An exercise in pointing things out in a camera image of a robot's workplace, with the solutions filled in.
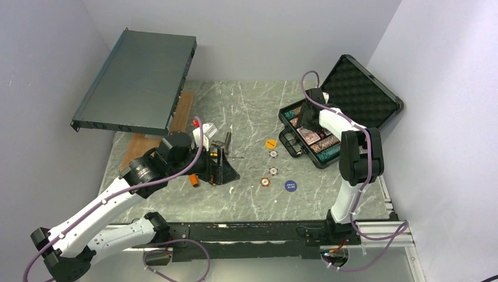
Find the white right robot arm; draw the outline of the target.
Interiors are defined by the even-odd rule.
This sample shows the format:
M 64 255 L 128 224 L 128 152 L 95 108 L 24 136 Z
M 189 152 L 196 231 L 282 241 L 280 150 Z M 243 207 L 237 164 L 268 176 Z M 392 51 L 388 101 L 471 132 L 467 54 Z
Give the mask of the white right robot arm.
M 346 236 L 345 224 L 354 230 L 356 210 L 366 189 L 383 174 L 384 162 L 379 129 L 365 127 L 353 121 L 339 108 L 325 103 L 328 96 L 320 88 L 303 90 L 305 102 L 299 123 L 309 130 L 313 126 L 326 129 L 340 142 L 339 171 L 341 188 L 330 215 L 333 222 L 323 231 L 326 241 L 337 244 Z

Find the blue small blind button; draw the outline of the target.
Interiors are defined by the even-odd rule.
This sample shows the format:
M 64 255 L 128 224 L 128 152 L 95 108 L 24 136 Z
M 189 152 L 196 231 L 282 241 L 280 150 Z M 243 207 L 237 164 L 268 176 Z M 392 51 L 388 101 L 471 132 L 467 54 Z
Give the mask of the blue small blind button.
M 284 188 L 286 191 L 288 192 L 295 192 L 297 190 L 297 183 L 293 180 L 287 180 L 285 183 L 284 183 Z

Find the orange white poker chip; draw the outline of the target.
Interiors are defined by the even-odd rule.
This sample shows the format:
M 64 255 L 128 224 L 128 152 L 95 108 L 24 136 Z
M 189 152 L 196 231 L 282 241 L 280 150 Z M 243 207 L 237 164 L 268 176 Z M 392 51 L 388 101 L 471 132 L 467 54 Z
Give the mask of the orange white poker chip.
M 269 178 L 267 178 L 267 177 L 262 177 L 261 180 L 260 180 L 260 184 L 263 187 L 268 187 L 271 184 L 271 180 Z

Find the white blue poker chip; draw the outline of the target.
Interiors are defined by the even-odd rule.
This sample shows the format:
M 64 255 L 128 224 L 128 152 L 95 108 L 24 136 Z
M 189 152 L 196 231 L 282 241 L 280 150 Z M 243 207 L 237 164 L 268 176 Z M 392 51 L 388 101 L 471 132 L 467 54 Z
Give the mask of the white blue poker chip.
M 276 176 L 279 174 L 279 170 L 276 167 L 271 167 L 268 169 L 269 174 L 272 176 Z

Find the white purple poker chip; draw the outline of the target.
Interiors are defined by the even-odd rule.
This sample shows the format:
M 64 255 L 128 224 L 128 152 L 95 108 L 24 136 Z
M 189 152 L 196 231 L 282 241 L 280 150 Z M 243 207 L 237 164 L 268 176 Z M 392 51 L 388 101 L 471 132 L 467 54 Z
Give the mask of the white purple poker chip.
M 269 157 L 270 158 L 277 158 L 278 157 L 278 152 L 276 150 L 270 150 L 269 151 Z

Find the red playing card deck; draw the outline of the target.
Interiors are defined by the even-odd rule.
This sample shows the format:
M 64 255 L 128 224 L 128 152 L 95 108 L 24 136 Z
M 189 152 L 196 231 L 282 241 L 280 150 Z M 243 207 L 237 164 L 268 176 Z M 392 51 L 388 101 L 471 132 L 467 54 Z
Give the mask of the red playing card deck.
M 316 143 L 316 142 L 321 140 L 321 137 L 317 132 L 314 132 L 312 130 L 308 130 L 304 127 L 298 128 L 297 132 L 304 139 L 304 141 L 307 145 L 312 145 L 313 143 Z

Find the yellow dealer button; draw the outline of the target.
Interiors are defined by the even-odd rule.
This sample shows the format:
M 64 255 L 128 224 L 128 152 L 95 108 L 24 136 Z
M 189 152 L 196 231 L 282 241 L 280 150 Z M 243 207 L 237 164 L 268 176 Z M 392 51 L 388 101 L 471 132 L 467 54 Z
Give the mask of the yellow dealer button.
M 266 148 L 270 149 L 270 150 L 274 150 L 276 147 L 277 147 L 277 141 L 275 139 L 267 139 L 265 141 L 265 146 Z

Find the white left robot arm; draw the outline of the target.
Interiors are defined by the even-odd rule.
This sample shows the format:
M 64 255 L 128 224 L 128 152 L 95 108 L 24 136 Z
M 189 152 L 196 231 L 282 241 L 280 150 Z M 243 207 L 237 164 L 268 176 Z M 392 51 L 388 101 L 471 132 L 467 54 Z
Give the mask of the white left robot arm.
M 214 186 L 240 178 L 222 147 L 212 152 L 201 133 L 190 137 L 172 132 L 157 147 L 132 160 L 103 193 L 74 216 L 51 229 L 36 229 L 31 239 L 52 280 L 76 281 L 101 259 L 129 247 L 167 244 L 170 225 L 158 212 L 118 229 L 108 230 L 107 226 L 169 181 L 192 174 Z

